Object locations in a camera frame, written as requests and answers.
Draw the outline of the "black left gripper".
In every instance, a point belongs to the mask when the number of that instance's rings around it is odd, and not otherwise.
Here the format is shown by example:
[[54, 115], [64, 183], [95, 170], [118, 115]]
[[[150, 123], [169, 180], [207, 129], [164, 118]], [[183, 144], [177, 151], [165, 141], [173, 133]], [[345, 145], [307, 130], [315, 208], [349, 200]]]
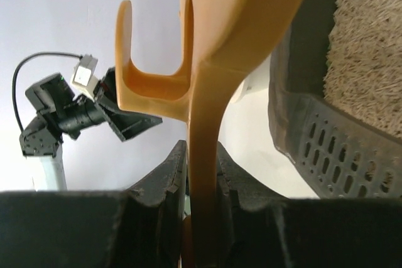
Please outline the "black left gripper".
[[128, 112], [117, 105], [116, 71], [109, 68], [95, 88], [95, 106], [103, 113], [113, 132], [122, 141], [131, 140], [163, 120], [155, 115], [140, 112]]

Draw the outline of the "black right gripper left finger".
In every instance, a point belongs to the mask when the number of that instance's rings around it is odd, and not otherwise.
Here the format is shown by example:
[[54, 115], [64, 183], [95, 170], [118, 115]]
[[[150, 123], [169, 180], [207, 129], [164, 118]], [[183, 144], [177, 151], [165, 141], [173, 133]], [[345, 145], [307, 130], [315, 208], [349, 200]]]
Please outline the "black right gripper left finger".
[[121, 191], [1, 194], [2, 267], [177, 267], [186, 150]]

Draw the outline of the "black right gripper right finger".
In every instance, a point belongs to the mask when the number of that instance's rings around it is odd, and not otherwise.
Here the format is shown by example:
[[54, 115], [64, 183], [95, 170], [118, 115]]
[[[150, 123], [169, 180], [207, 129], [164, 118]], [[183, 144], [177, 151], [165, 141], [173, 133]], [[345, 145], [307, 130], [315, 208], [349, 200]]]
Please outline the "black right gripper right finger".
[[220, 267], [400, 267], [401, 202], [288, 199], [217, 148]]

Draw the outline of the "yellow litter scoop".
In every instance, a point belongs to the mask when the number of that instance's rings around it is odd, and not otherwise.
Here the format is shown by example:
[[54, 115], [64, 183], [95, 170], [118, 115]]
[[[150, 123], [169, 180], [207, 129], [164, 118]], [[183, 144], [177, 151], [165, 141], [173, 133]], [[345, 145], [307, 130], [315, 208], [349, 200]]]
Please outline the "yellow litter scoop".
[[182, 63], [171, 75], [146, 73], [131, 57], [133, 8], [120, 4], [115, 66], [120, 109], [187, 125], [192, 206], [190, 250], [197, 267], [216, 267], [216, 157], [225, 109], [239, 84], [280, 42], [303, 0], [180, 0]]

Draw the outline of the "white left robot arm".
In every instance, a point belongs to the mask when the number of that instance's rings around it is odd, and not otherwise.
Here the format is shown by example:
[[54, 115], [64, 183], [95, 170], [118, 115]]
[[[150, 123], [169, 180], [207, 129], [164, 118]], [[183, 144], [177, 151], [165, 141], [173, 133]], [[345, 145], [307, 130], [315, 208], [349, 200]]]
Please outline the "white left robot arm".
[[60, 73], [31, 85], [25, 92], [36, 117], [19, 137], [23, 156], [37, 158], [43, 174], [34, 176], [35, 190], [66, 190], [63, 135], [76, 140], [81, 132], [107, 123], [125, 142], [163, 122], [161, 117], [127, 112], [117, 106], [115, 69], [90, 81], [89, 94], [75, 95]]

